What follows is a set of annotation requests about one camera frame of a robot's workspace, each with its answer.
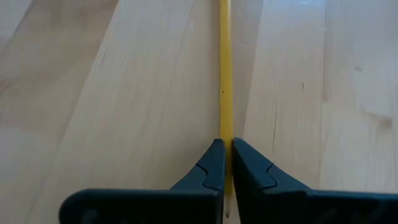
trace wood grain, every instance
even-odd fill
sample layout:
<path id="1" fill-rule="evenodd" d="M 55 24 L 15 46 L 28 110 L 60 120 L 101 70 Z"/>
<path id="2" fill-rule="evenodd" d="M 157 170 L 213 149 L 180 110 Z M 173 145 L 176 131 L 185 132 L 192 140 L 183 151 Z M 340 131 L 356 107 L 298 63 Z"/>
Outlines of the wood grain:
<path id="1" fill-rule="evenodd" d="M 329 1 L 320 187 L 397 191 L 397 1 Z"/>
<path id="2" fill-rule="evenodd" d="M 218 135 L 216 1 L 120 0 L 30 216 L 87 187 L 167 189 Z"/>
<path id="3" fill-rule="evenodd" d="M 264 1 L 244 138 L 318 187 L 325 2 Z"/>
<path id="4" fill-rule="evenodd" d="M 115 5 L 34 0 L 0 55 L 2 223 L 29 221 Z"/>
<path id="5" fill-rule="evenodd" d="M 234 133 L 243 137 L 263 0 L 232 0 Z"/>
<path id="6" fill-rule="evenodd" d="M 218 1 L 27 2 L 0 0 L 2 223 L 183 177 L 219 132 Z M 398 192 L 397 10 L 232 0 L 235 134 L 311 187 Z"/>
<path id="7" fill-rule="evenodd" d="M 397 192 L 390 118 L 323 104 L 320 188 Z"/>
<path id="8" fill-rule="evenodd" d="M 11 38 L 32 0 L 0 0 L 0 38 Z"/>
<path id="9" fill-rule="evenodd" d="M 0 38 L 0 55 L 1 52 L 7 47 L 9 38 Z"/>

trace black plastic part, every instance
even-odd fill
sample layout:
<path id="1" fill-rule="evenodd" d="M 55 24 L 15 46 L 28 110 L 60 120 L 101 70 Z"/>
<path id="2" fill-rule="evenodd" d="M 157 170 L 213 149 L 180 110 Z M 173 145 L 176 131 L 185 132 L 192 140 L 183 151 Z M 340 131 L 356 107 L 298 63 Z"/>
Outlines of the black plastic part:
<path id="1" fill-rule="evenodd" d="M 233 177 L 242 224 L 398 223 L 398 195 L 312 190 L 239 138 Z"/>
<path id="2" fill-rule="evenodd" d="M 215 139 L 170 190 L 88 189 L 62 204 L 61 224 L 222 223 L 225 147 Z"/>

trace light wooden surface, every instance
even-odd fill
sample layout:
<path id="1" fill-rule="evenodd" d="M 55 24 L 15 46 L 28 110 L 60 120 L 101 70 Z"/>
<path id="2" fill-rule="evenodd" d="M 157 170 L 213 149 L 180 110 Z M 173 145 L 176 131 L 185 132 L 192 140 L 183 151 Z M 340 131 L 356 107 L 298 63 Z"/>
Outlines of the light wooden surface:
<path id="1" fill-rule="evenodd" d="M 19 6 L 0 20 L 1 223 L 56 223 L 86 187 L 166 189 L 218 137 L 218 1 L 0 2 Z M 398 192 L 397 11 L 232 0 L 235 135 L 311 187 Z"/>

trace yellow pencil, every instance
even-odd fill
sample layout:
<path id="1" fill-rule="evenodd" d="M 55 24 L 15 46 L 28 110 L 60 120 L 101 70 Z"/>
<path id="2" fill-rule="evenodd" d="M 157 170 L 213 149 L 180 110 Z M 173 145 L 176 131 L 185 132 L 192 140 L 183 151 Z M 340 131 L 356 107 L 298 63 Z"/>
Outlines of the yellow pencil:
<path id="1" fill-rule="evenodd" d="M 227 218 L 233 195 L 231 153 L 234 123 L 231 43 L 231 0 L 220 0 L 220 138 L 226 147 L 225 215 Z"/>

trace black plastic tool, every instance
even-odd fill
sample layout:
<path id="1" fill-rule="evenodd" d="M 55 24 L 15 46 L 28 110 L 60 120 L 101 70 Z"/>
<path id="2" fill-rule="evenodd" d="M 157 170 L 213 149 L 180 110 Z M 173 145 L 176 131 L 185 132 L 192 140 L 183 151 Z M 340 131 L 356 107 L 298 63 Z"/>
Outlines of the black plastic tool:
<path id="1" fill-rule="evenodd" d="M 222 223 L 225 148 L 215 139 L 170 190 L 82 190 L 61 206 L 61 224 Z"/>
<path id="2" fill-rule="evenodd" d="M 222 223 L 225 162 L 215 139 L 170 190 L 83 190 L 64 201 L 61 224 Z M 242 224 L 398 223 L 398 195 L 312 190 L 239 138 L 233 177 Z"/>
<path id="3" fill-rule="evenodd" d="M 398 195 L 312 190 L 242 139 L 233 153 L 241 223 L 398 222 Z"/>

